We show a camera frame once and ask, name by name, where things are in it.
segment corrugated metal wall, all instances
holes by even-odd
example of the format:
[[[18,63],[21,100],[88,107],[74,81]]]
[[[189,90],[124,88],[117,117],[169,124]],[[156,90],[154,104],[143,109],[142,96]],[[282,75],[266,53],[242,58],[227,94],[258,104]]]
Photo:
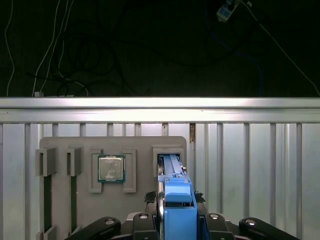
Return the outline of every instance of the corrugated metal wall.
[[[189,143],[188,173],[210,212],[320,236],[320,124],[0,124],[4,240],[34,240],[39,231],[34,159],[42,137],[161,135]]]

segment black background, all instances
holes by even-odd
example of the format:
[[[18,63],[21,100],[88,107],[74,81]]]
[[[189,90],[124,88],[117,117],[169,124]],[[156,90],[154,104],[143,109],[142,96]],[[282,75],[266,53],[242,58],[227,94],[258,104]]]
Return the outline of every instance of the black background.
[[[239,39],[231,31],[243,34],[248,30],[248,23],[240,20],[248,18],[248,11],[239,6],[228,23],[213,21],[215,16],[214,3],[217,0],[207,0],[209,22],[214,34],[229,46],[235,46]],[[56,36],[65,13],[66,0],[61,0],[57,16]],[[208,97],[258,97],[260,74],[257,67],[246,57],[231,55],[219,61],[212,61],[208,53],[220,57],[228,50],[209,38],[205,20],[205,5],[202,0],[162,0],[141,1],[128,0],[130,10],[126,12],[116,32],[118,39],[144,44],[163,55],[187,64],[211,64],[195,67],[176,64],[163,56],[138,45],[109,41],[96,27],[79,25],[71,30],[99,36],[106,39],[103,44],[111,44],[119,59],[119,66],[127,84],[119,77],[117,70],[106,75],[96,75],[90,72],[78,71],[71,79],[99,84],[90,86],[94,96],[208,96]],[[51,40],[57,0],[14,0],[13,19],[8,30],[8,41],[15,62],[16,71],[10,86],[11,97],[31,97],[35,74]],[[123,0],[98,0],[98,14],[101,25],[110,34],[121,15],[125,2]],[[285,49],[288,55],[319,85],[319,1],[310,0],[252,0],[255,7],[268,15],[268,21],[263,18],[267,28]],[[10,15],[10,0],[0,3],[0,96],[6,95],[7,83],[11,74],[11,62],[5,45],[4,30]],[[95,0],[75,0],[71,10],[69,24],[77,21],[97,20]],[[296,70],[270,38],[255,28],[254,35],[268,43],[266,54],[254,59],[263,71],[263,88],[259,97],[317,97],[313,86]],[[248,54],[246,44],[239,52]],[[49,56],[46,58],[38,75],[45,76],[49,66]],[[92,50],[92,62],[98,54]],[[113,59],[108,50],[102,51],[102,58],[95,73],[108,70],[113,65]],[[62,61],[63,69],[72,66]],[[36,91],[40,90],[43,79],[37,80]],[[60,86],[58,81],[47,81],[44,87],[46,96],[56,96]],[[68,93],[85,96],[77,84],[68,84]],[[61,95],[66,93],[62,88]]]

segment cpu processor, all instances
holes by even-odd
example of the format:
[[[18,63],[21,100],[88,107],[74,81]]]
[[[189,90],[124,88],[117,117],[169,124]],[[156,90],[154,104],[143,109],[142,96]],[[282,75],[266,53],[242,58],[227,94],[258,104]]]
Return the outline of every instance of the cpu processor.
[[[98,182],[123,183],[125,175],[125,155],[99,155]]]

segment aluminum rail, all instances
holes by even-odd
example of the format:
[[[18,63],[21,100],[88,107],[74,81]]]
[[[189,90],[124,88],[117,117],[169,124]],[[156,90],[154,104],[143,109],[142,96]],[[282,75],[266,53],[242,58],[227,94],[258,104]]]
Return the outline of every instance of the aluminum rail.
[[[0,124],[319,122],[320,98],[0,98]]]
[[[208,97],[110,97],[110,98],[0,98],[0,109],[147,109],[147,108],[320,108],[320,98],[208,98]]]

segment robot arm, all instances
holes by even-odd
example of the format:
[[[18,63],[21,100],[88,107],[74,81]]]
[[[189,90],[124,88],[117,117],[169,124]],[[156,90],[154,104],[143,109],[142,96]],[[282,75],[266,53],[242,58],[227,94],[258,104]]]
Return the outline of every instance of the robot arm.
[[[121,224],[103,217],[66,240],[297,240],[249,217],[235,225],[197,202],[192,182],[176,154],[158,158],[158,189],[145,212],[131,213]]]

